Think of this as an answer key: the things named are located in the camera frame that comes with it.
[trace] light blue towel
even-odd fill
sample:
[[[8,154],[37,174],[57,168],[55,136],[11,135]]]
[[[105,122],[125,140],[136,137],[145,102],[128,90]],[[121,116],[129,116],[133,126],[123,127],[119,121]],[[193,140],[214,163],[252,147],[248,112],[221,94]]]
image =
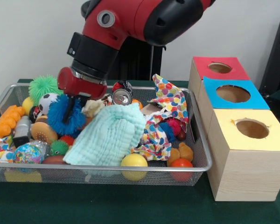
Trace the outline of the light blue towel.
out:
[[[120,166],[131,147],[138,145],[145,123],[138,104],[107,106],[79,134],[63,160],[72,165]]]

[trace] soda can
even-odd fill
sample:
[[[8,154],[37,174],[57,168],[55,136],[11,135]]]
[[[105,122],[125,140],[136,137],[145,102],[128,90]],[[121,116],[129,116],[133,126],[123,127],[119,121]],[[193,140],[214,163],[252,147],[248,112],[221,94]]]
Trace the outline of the soda can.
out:
[[[133,100],[133,96],[126,88],[117,89],[112,94],[113,104],[129,105]]]
[[[113,104],[129,105],[133,100],[132,85],[126,80],[116,82],[112,88]]]

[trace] soccer ball toy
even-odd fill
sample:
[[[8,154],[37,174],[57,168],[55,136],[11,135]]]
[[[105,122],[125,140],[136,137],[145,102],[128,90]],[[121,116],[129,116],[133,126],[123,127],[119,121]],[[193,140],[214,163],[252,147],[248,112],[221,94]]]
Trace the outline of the soccer ball toy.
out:
[[[50,104],[57,101],[58,95],[56,93],[47,93],[39,100],[38,107],[42,114],[47,115],[49,112]]]

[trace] yellow square top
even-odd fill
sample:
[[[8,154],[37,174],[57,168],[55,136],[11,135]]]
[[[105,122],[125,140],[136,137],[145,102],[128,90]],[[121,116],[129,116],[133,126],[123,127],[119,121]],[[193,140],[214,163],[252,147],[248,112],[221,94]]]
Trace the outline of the yellow square top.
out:
[[[280,151],[280,123],[270,110],[214,109],[230,149]]]

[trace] white wall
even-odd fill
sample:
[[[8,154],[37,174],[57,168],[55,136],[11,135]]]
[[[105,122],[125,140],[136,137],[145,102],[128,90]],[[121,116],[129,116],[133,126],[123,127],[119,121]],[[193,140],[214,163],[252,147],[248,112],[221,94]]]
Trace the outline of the white wall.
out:
[[[280,22],[280,0],[217,0],[167,45],[161,75],[188,80],[193,56],[236,56],[259,87]]]
[[[70,65],[73,32],[86,0],[0,0],[0,93],[19,78],[56,76]],[[280,0],[217,0],[187,33],[167,45],[161,74],[188,80],[192,56],[237,56],[259,85],[280,20]]]

